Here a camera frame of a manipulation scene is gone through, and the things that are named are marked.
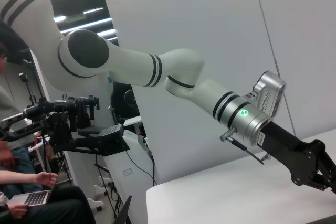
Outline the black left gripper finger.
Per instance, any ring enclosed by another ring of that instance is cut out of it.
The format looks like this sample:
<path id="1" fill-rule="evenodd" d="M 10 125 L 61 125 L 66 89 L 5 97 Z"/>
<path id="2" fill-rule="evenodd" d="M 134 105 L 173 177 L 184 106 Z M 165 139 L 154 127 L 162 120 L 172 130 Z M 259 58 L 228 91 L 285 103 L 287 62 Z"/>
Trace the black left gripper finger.
<path id="1" fill-rule="evenodd" d="M 319 155 L 318 169 L 328 181 L 335 181 L 335 163 L 327 153 L 321 153 Z"/>
<path id="2" fill-rule="evenodd" d="M 311 181 L 308 182 L 308 186 L 324 191 L 328 188 L 335 194 L 335 181 L 326 179 L 323 176 L 315 176 Z"/>

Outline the bare bystander hand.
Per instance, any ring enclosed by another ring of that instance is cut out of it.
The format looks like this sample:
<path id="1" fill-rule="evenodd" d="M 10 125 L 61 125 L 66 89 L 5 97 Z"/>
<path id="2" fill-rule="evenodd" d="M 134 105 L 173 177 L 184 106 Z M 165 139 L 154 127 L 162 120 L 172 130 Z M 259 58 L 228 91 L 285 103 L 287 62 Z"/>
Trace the bare bystander hand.
<path id="1" fill-rule="evenodd" d="M 8 205 L 8 210 L 14 219 L 22 219 L 28 212 L 29 206 L 26 204 Z"/>
<path id="2" fill-rule="evenodd" d="M 1 158 L 1 166 L 7 168 L 15 166 L 15 157 L 9 148 L 1 147 L 0 158 Z"/>
<path id="3" fill-rule="evenodd" d="M 56 185 L 57 178 L 58 175 L 55 173 L 40 172 L 34 176 L 34 183 L 53 189 Z"/>

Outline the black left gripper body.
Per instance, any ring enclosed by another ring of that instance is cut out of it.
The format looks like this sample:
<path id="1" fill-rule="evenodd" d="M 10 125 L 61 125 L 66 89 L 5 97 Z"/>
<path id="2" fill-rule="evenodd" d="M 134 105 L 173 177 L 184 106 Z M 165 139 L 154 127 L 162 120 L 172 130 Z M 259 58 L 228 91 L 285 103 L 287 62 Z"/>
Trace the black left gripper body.
<path id="1" fill-rule="evenodd" d="M 321 140 L 303 142 L 274 122 L 263 127 L 261 133 L 265 137 L 258 146 L 289 170 L 294 184 L 308 186 L 315 176 L 323 176 L 318 169 L 318 157 L 327 152 Z"/>

